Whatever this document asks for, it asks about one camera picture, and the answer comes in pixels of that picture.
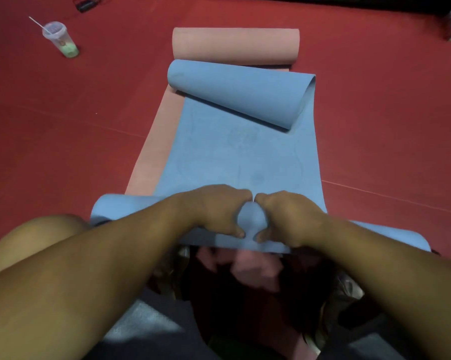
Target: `plastic cup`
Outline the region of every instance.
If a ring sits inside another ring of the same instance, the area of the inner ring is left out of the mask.
[[[45,24],[42,35],[49,39],[67,58],[74,58],[79,54],[76,44],[69,36],[63,23],[53,21]]]

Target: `leg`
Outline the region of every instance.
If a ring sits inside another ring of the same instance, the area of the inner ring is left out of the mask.
[[[39,217],[23,223],[0,240],[0,272],[88,229],[89,224],[82,218],[69,214]]]

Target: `person's left arm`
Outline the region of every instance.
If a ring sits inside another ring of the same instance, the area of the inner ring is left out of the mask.
[[[81,359],[126,311],[177,240],[196,226],[241,237],[252,193],[178,193],[72,236],[0,272],[0,359]]]

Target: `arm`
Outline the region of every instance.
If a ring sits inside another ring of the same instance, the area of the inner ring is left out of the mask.
[[[0,359],[82,358],[195,226],[242,236],[248,190],[208,186],[70,237],[0,272]]]
[[[433,359],[451,359],[451,260],[323,213],[299,194],[258,194],[258,240],[313,247],[342,266]]]

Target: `blue yoga mat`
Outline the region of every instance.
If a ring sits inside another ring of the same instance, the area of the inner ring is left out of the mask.
[[[256,193],[300,193],[326,211],[313,118],[315,76],[262,68],[175,60],[169,84],[187,93],[169,159],[155,197],[106,195],[91,221],[117,219],[152,205],[161,197],[208,184],[225,183]],[[196,229],[182,242],[289,253],[278,242],[258,244],[267,226],[261,208],[247,203],[238,223],[246,238]],[[392,239],[430,251],[412,231],[358,223]]]

